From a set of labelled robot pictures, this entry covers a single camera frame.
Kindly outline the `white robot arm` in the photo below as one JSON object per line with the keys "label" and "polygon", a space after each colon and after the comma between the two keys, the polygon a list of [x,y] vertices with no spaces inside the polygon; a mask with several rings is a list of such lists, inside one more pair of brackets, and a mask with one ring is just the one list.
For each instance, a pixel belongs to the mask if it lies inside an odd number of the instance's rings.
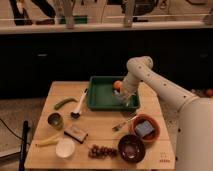
{"label": "white robot arm", "polygon": [[149,56],[133,57],[118,97],[126,102],[143,81],[179,113],[175,171],[213,171],[213,100],[180,87],[152,70]]}

